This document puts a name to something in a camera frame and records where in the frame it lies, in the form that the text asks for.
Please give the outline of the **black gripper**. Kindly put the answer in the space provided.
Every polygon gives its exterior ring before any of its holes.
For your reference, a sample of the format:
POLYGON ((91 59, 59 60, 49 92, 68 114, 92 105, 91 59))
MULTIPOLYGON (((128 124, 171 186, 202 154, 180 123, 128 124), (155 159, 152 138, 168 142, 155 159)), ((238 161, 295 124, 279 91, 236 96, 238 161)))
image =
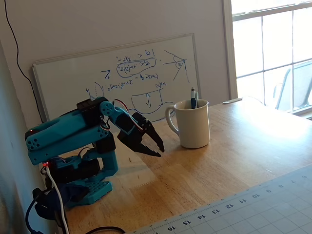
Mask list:
MULTIPOLYGON (((119 141, 129 149, 149 156, 161 157, 160 153, 151 150, 141 143, 143 134, 127 114, 123 113, 118 116, 117 127, 120 129, 117 136, 119 141)), ((157 144, 160 151, 164 152, 163 141, 149 120, 143 121, 143 129, 144 132, 157 144)))

